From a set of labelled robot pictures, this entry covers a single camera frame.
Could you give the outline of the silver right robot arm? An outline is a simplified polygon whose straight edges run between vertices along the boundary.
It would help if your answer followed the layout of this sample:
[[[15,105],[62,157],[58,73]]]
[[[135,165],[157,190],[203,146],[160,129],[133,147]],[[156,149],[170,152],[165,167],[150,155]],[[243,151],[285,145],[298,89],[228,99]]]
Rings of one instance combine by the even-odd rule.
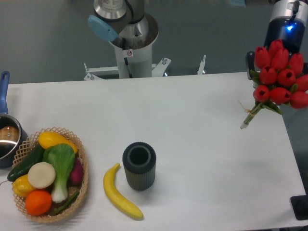
[[[306,0],[277,0],[274,3],[264,46],[278,39],[291,53],[300,51],[308,23],[308,2]]]

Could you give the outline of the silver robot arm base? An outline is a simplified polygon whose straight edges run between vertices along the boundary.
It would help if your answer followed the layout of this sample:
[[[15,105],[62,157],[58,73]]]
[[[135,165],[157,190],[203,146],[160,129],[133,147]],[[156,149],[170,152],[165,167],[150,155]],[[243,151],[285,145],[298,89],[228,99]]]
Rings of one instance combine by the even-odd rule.
[[[96,0],[88,25],[114,48],[120,78],[152,76],[152,46],[157,21],[144,11],[142,0]]]

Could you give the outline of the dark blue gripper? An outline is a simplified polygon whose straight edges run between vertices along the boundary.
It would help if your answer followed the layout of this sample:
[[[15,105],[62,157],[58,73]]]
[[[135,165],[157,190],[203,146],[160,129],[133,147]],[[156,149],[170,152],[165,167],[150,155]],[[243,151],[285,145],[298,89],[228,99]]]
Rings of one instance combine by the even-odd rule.
[[[273,41],[281,39],[283,46],[290,53],[299,53],[305,28],[304,24],[298,20],[289,22],[289,20],[283,18],[274,19],[269,23],[264,47],[268,49]],[[245,57],[247,77],[249,80],[252,80],[250,71],[255,70],[254,60],[255,52],[249,51]]]

